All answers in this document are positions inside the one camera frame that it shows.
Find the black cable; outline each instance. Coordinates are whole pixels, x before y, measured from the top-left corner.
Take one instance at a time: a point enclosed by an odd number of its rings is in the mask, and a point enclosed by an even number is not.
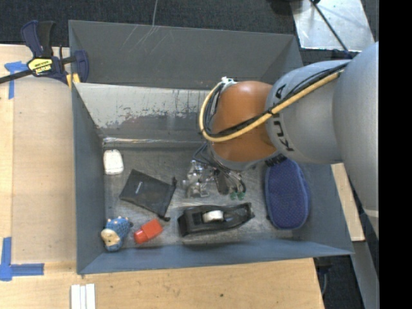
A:
[[[276,106],[282,104],[285,100],[288,100],[290,97],[296,95],[297,93],[304,90],[308,86],[316,83],[317,81],[321,80],[322,78],[327,77],[328,75],[330,75],[332,73],[335,73],[336,71],[339,71],[340,69],[343,69],[346,65],[347,65],[347,63],[340,64],[340,65],[338,65],[334,68],[330,68],[330,69],[327,69],[327,70],[323,70],[323,71],[314,73],[310,77],[308,77],[308,78],[302,80],[301,82],[299,82],[298,84],[296,84],[292,88],[292,90],[282,100],[280,100],[277,104],[274,104],[272,107],[270,107],[266,111],[260,113],[259,115],[256,115],[256,116],[254,116],[250,119],[247,119],[243,122],[240,122],[240,123],[236,124],[235,126],[224,129],[223,131],[220,131],[217,134],[208,132],[209,125],[205,124],[205,132],[209,136],[213,136],[213,137],[223,137],[223,136],[231,135],[231,134],[235,133],[236,131],[239,131],[240,129],[243,129],[243,128],[249,126],[251,123],[255,122],[257,119],[261,118],[263,115],[266,115],[267,113],[270,113],[270,111],[272,111]]]
[[[341,40],[341,38],[338,36],[338,34],[336,33],[336,31],[333,29],[332,25],[329,23],[329,21],[327,20],[327,18],[323,15],[322,11],[319,9],[319,7],[317,6],[317,4],[314,2],[314,0],[309,0],[313,6],[315,7],[315,9],[317,10],[317,12],[319,13],[319,15],[323,18],[323,21],[326,23],[326,25],[329,27],[329,29],[332,31],[333,35],[335,36],[335,38],[339,41],[339,43],[341,44],[341,46],[343,47],[343,49],[348,52],[349,49],[348,47],[345,46],[345,44],[343,43],[343,41]]]
[[[153,21],[152,21],[152,26],[155,25],[155,19],[156,19],[156,11],[157,11],[157,2],[159,0],[156,0],[156,2],[154,3],[154,10],[153,10]]]

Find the blue sponge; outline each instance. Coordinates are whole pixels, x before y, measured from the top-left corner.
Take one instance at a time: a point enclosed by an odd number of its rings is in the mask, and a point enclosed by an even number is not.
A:
[[[286,159],[268,168],[265,198],[274,227],[293,230],[302,227],[309,215],[310,193],[299,165]]]

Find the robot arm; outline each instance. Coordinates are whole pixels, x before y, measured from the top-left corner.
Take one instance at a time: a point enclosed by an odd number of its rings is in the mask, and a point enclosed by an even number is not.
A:
[[[376,43],[352,60],[311,64],[273,86],[223,79],[200,113],[211,159],[229,171],[281,157],[343,162],[379,235],[378,51]]]

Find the black carpet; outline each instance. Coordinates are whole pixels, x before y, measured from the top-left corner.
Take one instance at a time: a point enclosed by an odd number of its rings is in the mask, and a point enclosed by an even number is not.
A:
[[[361,1],[378,41],[379,0]],[[0,0],[0,11],[3,44],[21,44],[21,26],[33,19],[55,21],[51,44],[63,47],[69,46],[70,19],[296,34],[286,0],[158,0],[157,4],[156,0]],[[301,50],[301,55],[304,64],[344,57],[342,52],[319,50]],[[375,260],[379,257],[376,243],[370,244]],[[330,263],[326,309],[363,309],[350,258],[333,257]]]

